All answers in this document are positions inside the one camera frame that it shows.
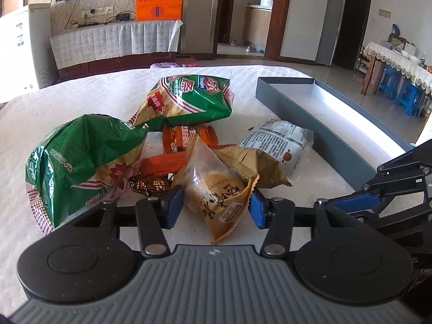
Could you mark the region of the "blue plastic stool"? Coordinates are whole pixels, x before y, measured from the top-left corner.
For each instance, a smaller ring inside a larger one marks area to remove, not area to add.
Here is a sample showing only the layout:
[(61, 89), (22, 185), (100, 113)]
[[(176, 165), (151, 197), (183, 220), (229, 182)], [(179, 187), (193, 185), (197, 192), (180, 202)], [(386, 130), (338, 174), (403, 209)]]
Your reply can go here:
[(414, 83), (405, 80), (395, 99), (395, 104), (402, 104), (405, 107), (405, 114), (417, 118), (423, 106), (425, 92)]

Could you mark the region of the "grey refrigerator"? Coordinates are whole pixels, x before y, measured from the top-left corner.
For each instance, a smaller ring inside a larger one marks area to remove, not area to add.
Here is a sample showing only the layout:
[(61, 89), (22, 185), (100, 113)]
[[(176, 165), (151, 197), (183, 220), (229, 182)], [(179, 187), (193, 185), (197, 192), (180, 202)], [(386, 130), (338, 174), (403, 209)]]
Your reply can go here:
[(330, 66), (338, 44), (340, 27), (346, 0), (327, 0), (319, 48), (316, 55), (318, 65)]

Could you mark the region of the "brown gold snack packet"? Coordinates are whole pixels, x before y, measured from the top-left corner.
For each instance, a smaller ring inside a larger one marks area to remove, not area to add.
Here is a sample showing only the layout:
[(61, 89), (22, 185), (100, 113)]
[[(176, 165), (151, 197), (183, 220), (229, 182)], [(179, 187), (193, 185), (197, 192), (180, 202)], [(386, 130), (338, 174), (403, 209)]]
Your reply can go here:
[(227, 146), (213, 152), (245, 181), (258, 176), (257, 188), (272, 189), (281, 185), (291, 187), (281, 163), (268, 153), (241, 146)]

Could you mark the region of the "green chip bag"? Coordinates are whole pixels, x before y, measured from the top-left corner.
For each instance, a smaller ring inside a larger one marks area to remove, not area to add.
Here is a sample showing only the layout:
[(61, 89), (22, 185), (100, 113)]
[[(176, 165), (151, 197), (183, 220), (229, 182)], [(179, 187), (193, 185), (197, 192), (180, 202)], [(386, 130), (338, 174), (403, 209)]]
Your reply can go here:
[(118, 187), (141, 157), (149, 128), (100, 114), (56, 127), (30, 154), (26, 193), (42, 232)]
[(129, 122), (134, 126), (145, 124), (151, 132), (163, 127), (201, 125), (229, 117), (233, 102), (229, 79), (172, 75), (158, 80)]

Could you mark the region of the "green chip bag far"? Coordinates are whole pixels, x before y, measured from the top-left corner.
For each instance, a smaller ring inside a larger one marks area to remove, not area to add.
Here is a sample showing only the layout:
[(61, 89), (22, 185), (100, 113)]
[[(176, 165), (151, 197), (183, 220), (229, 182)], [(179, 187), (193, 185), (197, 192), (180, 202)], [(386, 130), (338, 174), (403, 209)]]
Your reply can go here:
[(229, 79), (172, 75), (158, 80), (129, 122), (134, 126), (145, 124), (151, 132), (163, 127), (201, 125), (229, 117), (233, 102)]

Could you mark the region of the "orange gift box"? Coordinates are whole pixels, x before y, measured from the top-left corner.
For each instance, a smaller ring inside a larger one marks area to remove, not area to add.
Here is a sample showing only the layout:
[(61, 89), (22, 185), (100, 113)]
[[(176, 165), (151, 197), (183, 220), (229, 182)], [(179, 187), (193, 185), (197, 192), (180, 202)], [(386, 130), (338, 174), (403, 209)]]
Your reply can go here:
[(183, 0), (136, 0), (136, 20), (180, 20), (182, 2)]

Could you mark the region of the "dining table with lace cloth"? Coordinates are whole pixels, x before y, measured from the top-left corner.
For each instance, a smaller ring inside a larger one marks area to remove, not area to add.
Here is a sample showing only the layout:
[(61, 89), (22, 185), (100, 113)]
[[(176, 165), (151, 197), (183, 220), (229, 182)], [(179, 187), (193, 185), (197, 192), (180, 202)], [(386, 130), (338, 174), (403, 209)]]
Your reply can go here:
[(402, 75), (410, 79), (414, 85), (419, 86), (426, 95), (431, 96), (431, 73), (423, 69), (420, 65), (416, 65), (410, 59), (403, 57), (400, 53), (385, 48), (375, 42), (369, 42), (363, 54), (370, 56), (370, 61), (363, 81), (362, 95), (365, 96), (367, 94), (367, 88), (370, 84), (375, 63), (376, 61), (380, 61), (400, 71)]

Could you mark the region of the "white printed snack packet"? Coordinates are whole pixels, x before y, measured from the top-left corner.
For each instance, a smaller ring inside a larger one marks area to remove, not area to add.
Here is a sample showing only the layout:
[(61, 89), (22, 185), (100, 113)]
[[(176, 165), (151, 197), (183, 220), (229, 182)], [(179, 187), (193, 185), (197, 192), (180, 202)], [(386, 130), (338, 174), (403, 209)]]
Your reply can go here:
[(290, 181), (298, 181), (309, 162), (313, 143), (313, 130), (269, 119), (253, 127), (239, 145), (266, 152), (281, 163)]

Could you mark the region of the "clear tan pastry packet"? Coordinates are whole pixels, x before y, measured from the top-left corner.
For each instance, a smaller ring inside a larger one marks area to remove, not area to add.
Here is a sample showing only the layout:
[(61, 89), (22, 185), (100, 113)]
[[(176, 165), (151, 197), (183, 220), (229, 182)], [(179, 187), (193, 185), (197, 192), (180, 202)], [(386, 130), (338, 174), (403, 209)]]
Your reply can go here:
[(202, 141), (190, 136), (186, 165), (173, 185), (184, 189), (184, 205), (205, 221), (214, 244), (230, 235), (245, 215), (259, 175), (245, 180)]

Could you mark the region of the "orange wafer bar long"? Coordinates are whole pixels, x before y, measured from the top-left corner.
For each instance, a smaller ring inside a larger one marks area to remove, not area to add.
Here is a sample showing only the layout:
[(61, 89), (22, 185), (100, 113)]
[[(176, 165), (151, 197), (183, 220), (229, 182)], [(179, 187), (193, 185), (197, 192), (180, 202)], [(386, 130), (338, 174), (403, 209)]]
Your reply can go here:
[(230, 147), (231, 144), (210, 146), (209, 148), (203, 148), (195, 146), (193, 151), (179, 151), (173, 154), (161, 154), (154, 157), (143, 159), (136, 175), (141, 178), (150, 177), (163, 177), (169, 173), (178, 173), (185, 165), (189, 158), (192, 159), (193, 163), (205, 162), (213, 159), (218, 160), (216, 154), (213, 152), (214, 149), (224, 149)]

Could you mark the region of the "dark grey tray box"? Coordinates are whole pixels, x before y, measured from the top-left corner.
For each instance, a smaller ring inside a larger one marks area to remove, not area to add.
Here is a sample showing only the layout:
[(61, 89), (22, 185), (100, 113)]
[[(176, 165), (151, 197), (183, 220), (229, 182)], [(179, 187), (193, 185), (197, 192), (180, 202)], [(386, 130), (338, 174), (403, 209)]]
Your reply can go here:
[(380, 120), (312, 77), (260, 77), (255, 98), (277, 117), (314, 132), (313, 149), (354, 190), (410, 145)]

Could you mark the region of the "green chip bag near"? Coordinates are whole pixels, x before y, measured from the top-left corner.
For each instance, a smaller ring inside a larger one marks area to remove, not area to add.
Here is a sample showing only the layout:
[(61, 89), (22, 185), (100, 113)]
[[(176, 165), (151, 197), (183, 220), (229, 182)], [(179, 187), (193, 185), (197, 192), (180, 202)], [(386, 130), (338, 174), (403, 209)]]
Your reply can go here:
[(118, 187), (141, 157), (149, 128), (100, 114), (56, 127), (30, 154), (26, 193), (42, 232)]

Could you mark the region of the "orange wafer packet square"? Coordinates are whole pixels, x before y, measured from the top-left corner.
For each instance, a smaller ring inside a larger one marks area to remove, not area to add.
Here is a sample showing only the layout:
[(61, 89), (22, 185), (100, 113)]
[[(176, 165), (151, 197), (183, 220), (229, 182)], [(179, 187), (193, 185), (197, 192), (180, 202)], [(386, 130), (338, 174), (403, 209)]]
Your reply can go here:
[(218, 138), (212, 126), (176, 126), (163, 127), (163, 152), (165, 154), (184, 151), (190, 136), (196, 134), (209, 146), (217, 146)]

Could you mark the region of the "tv cabinet with lace cloth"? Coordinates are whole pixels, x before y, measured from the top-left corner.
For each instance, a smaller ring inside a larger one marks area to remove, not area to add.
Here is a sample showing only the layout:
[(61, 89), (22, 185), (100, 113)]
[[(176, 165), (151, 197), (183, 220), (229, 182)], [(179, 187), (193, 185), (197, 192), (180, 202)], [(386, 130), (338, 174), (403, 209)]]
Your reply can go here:
[(182, 25), (181, 20), (116, 22), (51, 37), (59, 77), (71, 80), (173, 62)]

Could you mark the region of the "gold foil candy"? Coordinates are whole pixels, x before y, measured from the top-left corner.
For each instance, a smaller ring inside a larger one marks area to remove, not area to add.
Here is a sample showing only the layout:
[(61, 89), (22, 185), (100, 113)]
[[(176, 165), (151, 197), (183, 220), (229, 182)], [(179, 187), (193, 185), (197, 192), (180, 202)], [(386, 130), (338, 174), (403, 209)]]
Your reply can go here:
[(147, 197), (160, 197), (171, 188), (171, 182), (166, 178), (144, 178), (135, 175), (129, 179), (130, 188)]

